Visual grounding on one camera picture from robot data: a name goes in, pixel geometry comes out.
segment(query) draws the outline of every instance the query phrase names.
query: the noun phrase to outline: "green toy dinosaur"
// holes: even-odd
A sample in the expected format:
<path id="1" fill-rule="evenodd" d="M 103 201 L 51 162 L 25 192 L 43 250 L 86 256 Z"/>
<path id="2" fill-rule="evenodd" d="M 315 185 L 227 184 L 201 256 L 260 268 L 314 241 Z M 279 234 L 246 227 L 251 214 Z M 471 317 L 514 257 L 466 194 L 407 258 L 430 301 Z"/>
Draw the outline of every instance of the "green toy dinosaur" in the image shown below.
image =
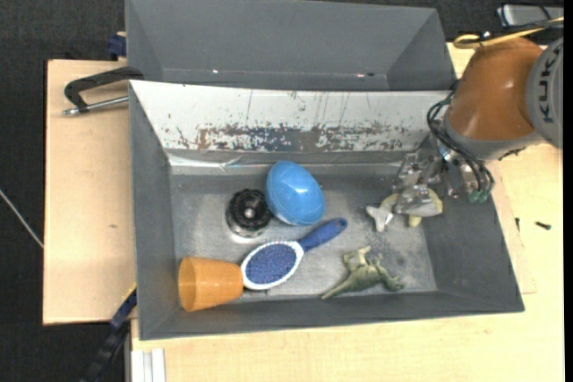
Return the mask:
<path id="1" fill-rule="evenodd" d="M 376 284 L 384 284 L 391 292 L 404 288 L 404 285 L 398 281 L 399 277 L 392 277 L 379 260 L 366 259 L 366 253 L 370 251 L 370 248 L 370 246 L 363 247 L 344 255 L 343 261 L 350 274 L 341 284 L 322 295 L 323 300 L 342 293 L 361 292 Z"/>

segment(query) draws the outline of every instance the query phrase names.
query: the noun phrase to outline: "black round object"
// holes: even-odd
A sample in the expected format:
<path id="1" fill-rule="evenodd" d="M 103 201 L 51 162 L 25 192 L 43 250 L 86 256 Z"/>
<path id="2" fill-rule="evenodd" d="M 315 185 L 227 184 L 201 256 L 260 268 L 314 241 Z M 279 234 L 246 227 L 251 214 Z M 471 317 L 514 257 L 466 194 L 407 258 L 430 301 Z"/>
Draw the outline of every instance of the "black round object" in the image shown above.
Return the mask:
<path id="1" fill-rule="evenodd" d="M 229 203 L 231 218 L 243 229 L 256 231 L 269 224 L 270 213 L 265 195 L 258 190 L 242 190 Z"/>

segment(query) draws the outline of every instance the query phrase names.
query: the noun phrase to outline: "orange plastic cup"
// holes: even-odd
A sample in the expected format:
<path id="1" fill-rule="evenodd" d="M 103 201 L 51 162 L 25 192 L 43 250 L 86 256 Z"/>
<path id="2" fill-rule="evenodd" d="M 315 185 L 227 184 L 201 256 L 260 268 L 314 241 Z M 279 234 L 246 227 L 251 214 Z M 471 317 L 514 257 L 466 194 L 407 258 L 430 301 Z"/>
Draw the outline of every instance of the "orange plastic cup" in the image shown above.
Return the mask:
<path id="1" fill-rule="evenodd" d="M 179 299 L 188 312 L 235 300 L 243 294 L 243 274 L 218 259 L 183 258 L 179 265 Z"/>

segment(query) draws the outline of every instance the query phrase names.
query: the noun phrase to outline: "gray bin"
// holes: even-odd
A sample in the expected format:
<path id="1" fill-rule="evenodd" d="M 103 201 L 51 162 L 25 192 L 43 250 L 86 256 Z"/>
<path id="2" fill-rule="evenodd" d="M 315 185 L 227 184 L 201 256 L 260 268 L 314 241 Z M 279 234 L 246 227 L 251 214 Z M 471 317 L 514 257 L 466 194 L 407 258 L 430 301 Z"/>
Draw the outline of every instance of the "gray bin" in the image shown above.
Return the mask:
<path id="1" fill-rule="evenodd" d="M 469 204 L 438 187 L 442 215 L 417 228 L 397 216 L 383 233 L 365 213 L 391 193 L 404 154 L 424 148 L 425 113 L 451 83 L 435 11 L 128 0 L 128 12 L 130 65 L 154 80 L 184 81 L 130 84 L 142 339 L 523 310 L 491 200 Z M 286 283 L 185 312 L 181 258 L 240 263 L 260 243 L 311 229 L 273 220 L 246 240 L 227 227 L 232 195 L 264 189 L 272 164 L 286 158 L 316 177 L 325 219 L 342 216 L 348 229 L 305 255 Z M 365 245 L 406 287 L 321 300 L 346 276 L 342 255 Z"/>

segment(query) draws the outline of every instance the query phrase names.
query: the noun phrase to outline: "blue plastic egg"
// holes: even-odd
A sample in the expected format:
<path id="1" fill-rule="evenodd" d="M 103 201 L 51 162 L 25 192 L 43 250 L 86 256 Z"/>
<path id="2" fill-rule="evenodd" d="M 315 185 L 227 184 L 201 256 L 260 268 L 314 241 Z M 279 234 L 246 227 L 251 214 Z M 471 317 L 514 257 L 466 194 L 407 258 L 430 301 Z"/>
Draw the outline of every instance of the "blue plastic egg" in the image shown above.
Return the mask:
<path id="1" fill-rule="evenodd" d="M 279 161 L 267 175 L 266 199 L 270 211 L 290 225 L 314 225 L 324 216 L 320 185 L 302 166 Z"/>

